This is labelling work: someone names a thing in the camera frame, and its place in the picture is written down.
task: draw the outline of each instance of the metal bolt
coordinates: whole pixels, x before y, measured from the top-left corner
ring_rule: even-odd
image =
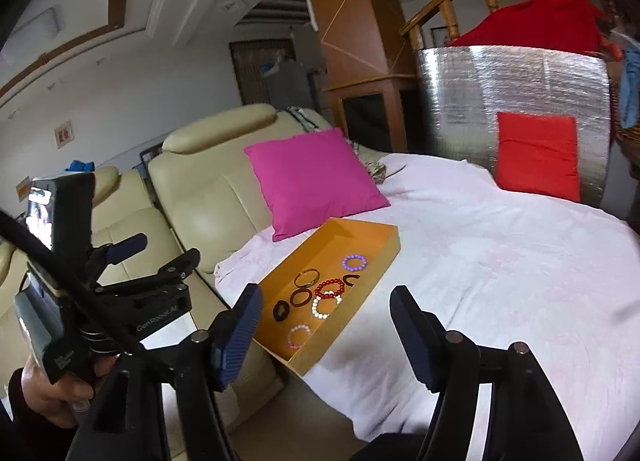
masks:
[[[447,342],[451,342],[452,344],[460,344],[460,342],[462,342],[462,333],[458,331],[447,331],[444,337],[447,339]]]
[[[520,355],[525,355],[529,352],[529,346],[524,342],[516,342],[513,344],[513,348]]]
[[[206,329],[198,329],[191,333],[191,341],[199,344],[200,342],[204,342],[207,338],[209,338],[209,332]]]

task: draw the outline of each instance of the cardboard box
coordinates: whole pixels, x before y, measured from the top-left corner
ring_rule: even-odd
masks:
[[[255,339],[297,375],[305,375],[355,315],[399,251],[400,236],[396,226],[329,219],[259,283],[264,294],[264,309]],[[314,296],[302,307],[290,305],[289,316],[284,321],[274,319],[273,307],[279,300],[289,303],[291,294],[296,290],[294,279],[301,271],[315,268],[320,272],[319,281],[309,287],[314,292],[322,281],[342,279],[343,276],[352,274],[343,269],[342,260],[347,255],[354,254],[364,255],[367,267],[353,272],[360,275],[360,278],[350,280],[353,287],[345,285],[340,304],[336,304],[335,299],[319,303],[318,311],[329,314],[329,317],[319,319],[312,314]],[[308,277],[301,278],[298,284],[305,284],[315,276],[312,273],[306,275]],[[337,287],[330,285],[323,288],[323,291]],[[295,301],[302,301],[304,297],[304,294],[299,294]],[[304,341],[307,333],[304,330],[296,331],[293,335],[294,342],[304,345],[295,350],[289,348],[287,339],[290,330],[299,324],[308,325],[312,335]]]

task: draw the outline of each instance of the blue cloth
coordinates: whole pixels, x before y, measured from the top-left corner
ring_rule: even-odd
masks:
[[[66,172],[93,172],[95,170],[94,162],[80,162],[79,160],[74,160],[71,162],[68,168],[65,168]]]
[[[622,79],[620,80],[620,124],[623,129],[638,123],[640,108],[640,51],[625,51]]]

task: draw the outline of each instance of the wooden pillar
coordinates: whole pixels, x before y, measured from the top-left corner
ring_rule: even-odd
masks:
[[[337,123],[348,134],[342,98],[358,95],[370,82],[415,77],[409,41],[399,35],[404,15],[399,0],[311,0],[326,61]],[[396,95],[385,88],[386,117],[394,151],[406,151],[404,113]]]

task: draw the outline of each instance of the magenta cushion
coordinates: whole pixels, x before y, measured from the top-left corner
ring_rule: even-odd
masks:
[[[273,215],[273,241],[343,217],[389,206],[340,129],[244,149]]]

